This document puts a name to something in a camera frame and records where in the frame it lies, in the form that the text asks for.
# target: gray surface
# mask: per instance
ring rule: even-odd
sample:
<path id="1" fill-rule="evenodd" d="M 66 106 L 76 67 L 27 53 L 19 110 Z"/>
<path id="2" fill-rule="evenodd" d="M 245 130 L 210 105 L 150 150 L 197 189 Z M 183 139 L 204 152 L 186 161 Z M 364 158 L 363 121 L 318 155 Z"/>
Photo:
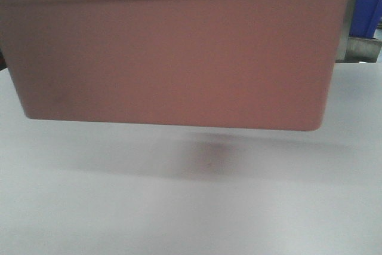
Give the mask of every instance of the gray surface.
<path id="1" fill-rule="evenodd" d="M 376 38 L 378 40 L 382 40 L 382 29 L 377 29 L 375 31 L 374 38 Z M 377 62 L 378 63 L 382 62 L 382 52 L 380 52 L 380 55 L 378 56 Z"/>
<path id="2" fill-rule="evenodd" d="M 349 38 L 350 27 L 352 25 L 355 2 L 356 0 L 347 1 L 344 22 L 342 25 L 342 30 L 340 35 L 340 43 L 338 45 L 337 55 L 335 57 L 337 62 L 344 62 L 345 60 L 347 42 Z"/>
<path id="3" fill-rule="evenodd" d="M 377 62 L 382 41 L 359 37 L 349 37 L 345 60 L 347 62 Z"/>
<path id="4" fill-rule="evenodd" d="M 380 64 L 338 64 L 311 133 L 35 121 L 0 91 L 0 254 L 381 254 Z"/>

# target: blue bin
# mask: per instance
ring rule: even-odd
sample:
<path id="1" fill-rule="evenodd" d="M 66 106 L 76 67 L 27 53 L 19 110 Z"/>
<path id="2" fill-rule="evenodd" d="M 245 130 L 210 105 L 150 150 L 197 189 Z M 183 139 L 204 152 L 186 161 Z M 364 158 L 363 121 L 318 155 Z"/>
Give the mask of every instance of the blue bin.
<path id="1" fill-rule="evenodd" d="M 356 0 L 350 36 L 373 38 L 382 16 L 382 0 Z"/>

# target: plastic bin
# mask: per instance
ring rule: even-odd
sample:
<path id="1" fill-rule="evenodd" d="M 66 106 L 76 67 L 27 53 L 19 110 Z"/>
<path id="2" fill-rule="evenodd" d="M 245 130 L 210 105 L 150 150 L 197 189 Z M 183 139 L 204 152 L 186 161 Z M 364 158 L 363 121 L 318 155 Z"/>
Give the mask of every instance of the plastic bin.
<path id="1" fill-rule="evenodd" d="M 0 46 L 30 118 L 314 130 L 346 3 L 0 0 Z"/>
<path id="2" fill-rule="evenodd" d="M 382 0 L 356 0 L 350 36 L 373 38 L 382 16 Z"/>

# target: pink plastic bin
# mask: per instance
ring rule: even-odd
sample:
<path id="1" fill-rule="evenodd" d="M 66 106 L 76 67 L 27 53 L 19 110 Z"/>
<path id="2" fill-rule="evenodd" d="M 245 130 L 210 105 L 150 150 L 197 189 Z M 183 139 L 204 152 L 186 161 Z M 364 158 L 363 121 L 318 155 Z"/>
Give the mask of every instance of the pink plastic bin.
<path id="1" fill-rule="evenodd" d="M 0 0 L 35 119 L 314 130 L 347 0 Z"/>

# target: table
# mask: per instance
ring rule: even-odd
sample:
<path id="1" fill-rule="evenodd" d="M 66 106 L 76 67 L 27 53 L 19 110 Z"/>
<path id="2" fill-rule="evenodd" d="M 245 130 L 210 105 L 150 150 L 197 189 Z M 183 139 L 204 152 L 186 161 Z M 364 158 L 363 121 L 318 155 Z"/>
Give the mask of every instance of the table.
<path id="1" fill-rule="evenodd" d="M 0 72 L 0 254 L 380 255 L 382 64 L 314 132 L 27 119 Z"/>

